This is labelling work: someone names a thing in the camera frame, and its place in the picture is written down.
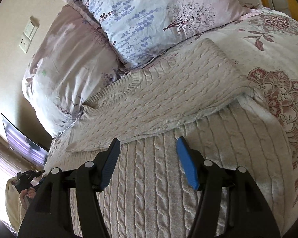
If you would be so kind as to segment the person's left hand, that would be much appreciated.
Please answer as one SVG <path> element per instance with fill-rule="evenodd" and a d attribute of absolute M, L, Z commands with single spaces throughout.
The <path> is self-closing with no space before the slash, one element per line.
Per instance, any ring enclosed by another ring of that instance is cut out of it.
<path fill-rule="evenodd" d="M 33 199 L 35 196 L 36 196 L 36 191 L 33 187 L 22 190 L 20 195 L 19 195 L 19 200 L 20 200 L 21 205 L 23 206 L 23 208 L 27 207 L 25 198 Z"/>

